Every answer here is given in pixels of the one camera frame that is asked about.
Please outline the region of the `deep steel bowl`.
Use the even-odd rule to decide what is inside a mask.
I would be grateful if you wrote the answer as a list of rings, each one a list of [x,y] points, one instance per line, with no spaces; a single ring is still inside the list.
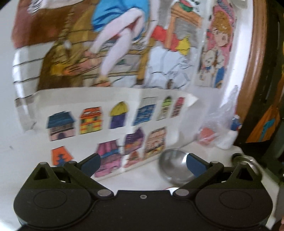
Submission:
[[[194,174],[187,168],[188,152],[179,149],[164,150],[158,160],[161,176],[168,182],[182,186],[193,179]]]

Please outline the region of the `red round object in bag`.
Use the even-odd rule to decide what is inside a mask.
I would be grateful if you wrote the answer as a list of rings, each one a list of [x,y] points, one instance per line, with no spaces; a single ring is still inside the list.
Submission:
[[[217,133],[215,133],[212,129],[207,127],[201,128],[197,137],[197,141],[199,144],[209,145],[213,142],[213,140],[215,140],[216,136]]]

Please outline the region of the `white blue snowman bottle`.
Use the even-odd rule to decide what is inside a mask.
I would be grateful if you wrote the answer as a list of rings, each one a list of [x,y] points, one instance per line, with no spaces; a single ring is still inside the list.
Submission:
[[[230,149],[235,142],[241,127],[242,123],[240,122],[240,116],[234,115],[231,120],[230,129],[219,136],[215,143],[216,146],[222,150]]]

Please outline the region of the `clear plastic bag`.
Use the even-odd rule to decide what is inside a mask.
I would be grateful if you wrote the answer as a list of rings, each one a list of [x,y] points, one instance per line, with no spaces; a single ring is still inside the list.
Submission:
[[[201,128],[210,128],[217,136],[209,145],[212,146],[219,136],[230,129],[231,120],[235,115],[235,108],[238,98],[238,86],[234,86],[231,90],[225,104],[217,107],[212,113],[206,113],[204,105],[198,100],[185,114],[181,121],[181,143],[188,144],[197,141],[197,137]]]

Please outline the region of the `coloured houses drawing sheet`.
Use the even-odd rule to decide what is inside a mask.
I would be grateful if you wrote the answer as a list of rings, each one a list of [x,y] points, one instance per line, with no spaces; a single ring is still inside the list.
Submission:
[[[157,88],[58,88],[19,100],[23,130],[34,131],[41,161],[62,166],[96,153],[95,178],[119,174],[156,159],[178,144],[181,122],[197,98]]]

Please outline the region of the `painting of woman orange dress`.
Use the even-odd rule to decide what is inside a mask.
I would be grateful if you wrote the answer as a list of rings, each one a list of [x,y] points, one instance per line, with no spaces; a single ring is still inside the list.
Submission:
[[[270,106],[263,117],[250,133],[246,143],[259,143],[268,141],[275,132],[280,122],[280,113],[278,106]]]

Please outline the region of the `girl with teddy drawing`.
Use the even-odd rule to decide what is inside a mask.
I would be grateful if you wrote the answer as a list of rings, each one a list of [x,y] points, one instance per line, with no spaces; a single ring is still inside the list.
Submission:
[[[230,1],[214,1],[195,85],[221,88],[230,59],[236,15]]]

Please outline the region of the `large coloured figure drawing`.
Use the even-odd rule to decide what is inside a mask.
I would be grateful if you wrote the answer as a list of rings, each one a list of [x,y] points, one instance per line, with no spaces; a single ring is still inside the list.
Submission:
[[[185,89],[210,1],[19,1],[18,100],[69,87]]]

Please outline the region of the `brown wooden door frame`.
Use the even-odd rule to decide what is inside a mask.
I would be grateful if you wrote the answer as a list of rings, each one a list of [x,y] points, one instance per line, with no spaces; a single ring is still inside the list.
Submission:
[[[244,72],[237,100],[236,112],[242,122],[252,106],[264,63],[268,32],[268,4],[266,1],[248,1],[241,11],[239,24],[238,61]]]

